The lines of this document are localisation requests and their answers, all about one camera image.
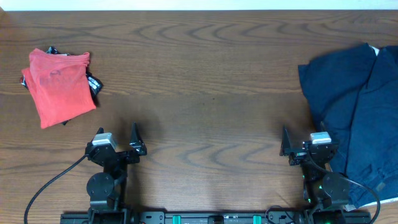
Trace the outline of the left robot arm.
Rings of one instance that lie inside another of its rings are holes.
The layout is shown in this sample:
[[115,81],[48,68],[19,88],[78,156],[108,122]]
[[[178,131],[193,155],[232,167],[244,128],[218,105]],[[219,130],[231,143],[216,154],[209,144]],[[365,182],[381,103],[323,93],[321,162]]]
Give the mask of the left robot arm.
[[147,154],[137,123],[132,124],[130,151],[117,152],[117,144],[111,133],[99,128],[85,148],[87,159],[103,168],[93,175],[86,185],[90,196],[89,223],[139,223],[139,215],[124,201],[127,185],[127,166],[140,162]]

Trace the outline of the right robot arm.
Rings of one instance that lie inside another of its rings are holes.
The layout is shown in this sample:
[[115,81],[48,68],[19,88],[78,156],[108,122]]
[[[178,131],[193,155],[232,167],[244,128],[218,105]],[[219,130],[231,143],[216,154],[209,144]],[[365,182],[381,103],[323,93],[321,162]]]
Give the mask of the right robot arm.
[[349,202],[349,183],[326,165],[335,156],[338,143],[328,132],[312,133],[300,147],[291,143],[287,128],[282,129],[279,155],[289,158],[290,166],[300,166],[303,178],[303,198],[310,208],[286,214],[292,223],[339,223],[343,207]]

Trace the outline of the navy blue shorts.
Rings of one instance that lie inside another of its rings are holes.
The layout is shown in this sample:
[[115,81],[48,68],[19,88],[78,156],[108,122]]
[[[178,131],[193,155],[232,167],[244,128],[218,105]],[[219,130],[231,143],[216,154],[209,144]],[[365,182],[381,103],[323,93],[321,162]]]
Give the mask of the navy blue shorts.
[[351,125],[358,95],[369,79],[379,49],[362,44],[322,55],[298,66],[303,95],[306,97],[313,123],[338,141],[338,151],[331,160],[333,171],[346,172]]

